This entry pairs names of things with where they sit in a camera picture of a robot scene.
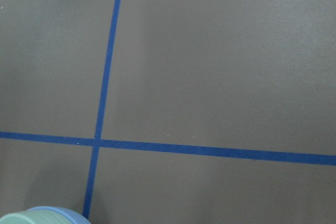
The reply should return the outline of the green bowl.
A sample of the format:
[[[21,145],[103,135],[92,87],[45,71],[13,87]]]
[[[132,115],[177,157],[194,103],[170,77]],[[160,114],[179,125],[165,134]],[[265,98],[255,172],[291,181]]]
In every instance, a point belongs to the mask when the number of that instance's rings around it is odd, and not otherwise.
[[[63,215],[50,210],[28,210],[1,217],[1,224],[67,224],[72,223]]]

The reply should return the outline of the blue bowl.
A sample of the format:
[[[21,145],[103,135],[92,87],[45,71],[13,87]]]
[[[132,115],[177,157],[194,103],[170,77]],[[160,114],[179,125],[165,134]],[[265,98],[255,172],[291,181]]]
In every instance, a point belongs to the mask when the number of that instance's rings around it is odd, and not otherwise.
[[[52,207],[52,206],[37,206],[33,208],[29,208],[28,210],[49,210],[56,212],[65,218],[67,218],[71,223],[75,224],[91,224],[91,222],[82,216],[81,214],[63,207]]]

